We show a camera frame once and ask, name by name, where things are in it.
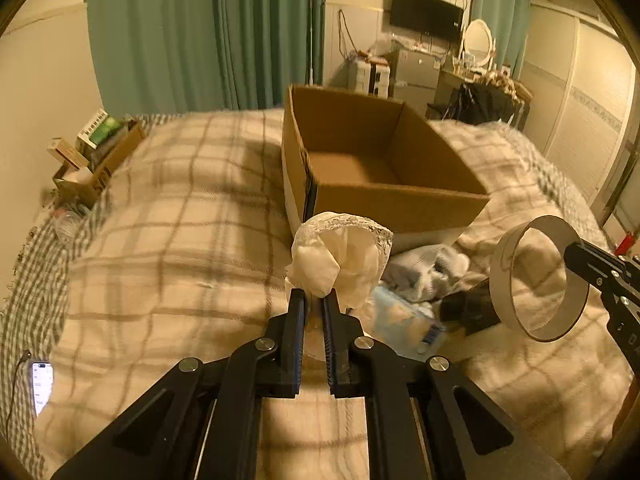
silver bolt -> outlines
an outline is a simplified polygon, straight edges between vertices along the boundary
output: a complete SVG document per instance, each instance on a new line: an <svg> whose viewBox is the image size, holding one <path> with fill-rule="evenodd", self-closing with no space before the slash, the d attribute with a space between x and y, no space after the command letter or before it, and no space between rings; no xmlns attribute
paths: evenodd
<svg viewBox="0 0 640 480"><path fill-rule="evenodd" d="M369 350L370 348L372 348L373 343L373 339L365 335L361 335L353 341L353 344L356 345L356 347L360 350Z"/></svg>
<svg viewBox="0 0 640 480"><path fill-rule="evenodd" d="M195 357L185 357L178 363L181 372L194 372L198 369L199 363Z"/></svg>
<svg viewBox="0 0 640 480"><path fill-rule="evenodd" d="M268 352L269 350L273 350L276 343L273 339L268 337L261 337L255 341L255 347L261 352Z"/></svg>
<svg viewBox="0 0 640 480"><path fill-rule="evenodd" d="M449 361L444 357L436 355L436 357L429 359L429 366L438 372L446 372L449 370Z"/></svg>

roll of tape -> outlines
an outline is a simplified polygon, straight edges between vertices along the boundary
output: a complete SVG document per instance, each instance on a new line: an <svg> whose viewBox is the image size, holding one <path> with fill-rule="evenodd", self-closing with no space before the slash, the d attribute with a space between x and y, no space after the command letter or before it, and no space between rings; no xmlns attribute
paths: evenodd
<svg viewBox="0 0 640 480"><path fill-rule="evenodd" d="M558 248L560 255L563 255L564 250L572 243L581 243L580 237L574 229L557 216L541 216L508 231L500 239L491 260L489 272L491 300L495 313L508 328L536 341L555 341L569 332L578 321L587 302L589 283L567 269L566 290L556 313L548 323L540 328L535 330L525 328L520 322L513 304L511 275L516 248L524 233L529 229L537 229L544 233Z"/></svg>

bed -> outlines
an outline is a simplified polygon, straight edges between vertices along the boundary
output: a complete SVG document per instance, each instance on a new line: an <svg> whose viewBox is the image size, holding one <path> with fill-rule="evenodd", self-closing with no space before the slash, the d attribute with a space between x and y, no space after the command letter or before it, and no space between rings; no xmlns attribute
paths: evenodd
<svg viewBox="0 0 640 480"><path fill-rule="evenodd" d="M34 478L48 478L182 357L227 356L286 309L292 240L280 167L282 111L146 122L148 139L113 176L72 250L62 248L45 218L17 264L2 314L2 391L10 391L25 348L55 370L51 400L35 424L26 367L15 389L8 441ZM575 187L520 133L495 123L433 124L492 197L456 245L472 262L465 286L487 275L505 231L542 214L563 216L580 236L606 246ZM554 262L533 242L529 250ZM562 279L552 269L543 279L525 276L525 293L557 295ZM389 339L376 330L375 312L359 316L374 336ZM478 342L463 364L575 479L586 476L610 439L632 377L606 319L591 294L582 319L559 342L503 333ZM3 418L8 404L3 395ZM257 478L368 478L363 403L332 399L324 364L306 358L300 396L270 399L264 410Z"/></svg>

black tv screen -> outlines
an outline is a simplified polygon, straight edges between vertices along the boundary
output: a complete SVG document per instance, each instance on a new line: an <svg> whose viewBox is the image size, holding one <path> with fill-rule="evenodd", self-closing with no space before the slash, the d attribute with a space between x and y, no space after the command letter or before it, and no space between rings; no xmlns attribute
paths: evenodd
<svg viewBox="0 0 640 480"><path fill-rule="evenodd" d="M460 39L462 12L443 0L392 0L389 23L447 41Z"/></svg>

curtain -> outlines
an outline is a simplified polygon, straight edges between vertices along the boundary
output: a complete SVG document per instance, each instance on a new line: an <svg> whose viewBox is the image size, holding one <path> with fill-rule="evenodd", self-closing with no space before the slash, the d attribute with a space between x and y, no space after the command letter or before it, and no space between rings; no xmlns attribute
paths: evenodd
<svg viewBox="0 0 640 480"><path fill-rule="evenodd" d="M498 66L505 62L519 76L524 56L524 44L529 28L530 0L473 0L471 19L482 19L496 41Z"/></svg>
<svg viewBox="0 0 640 480"><path fill-rule="evenodd" d="M321 77L324 0L85 1L114 116L269 108Z"/></svg>

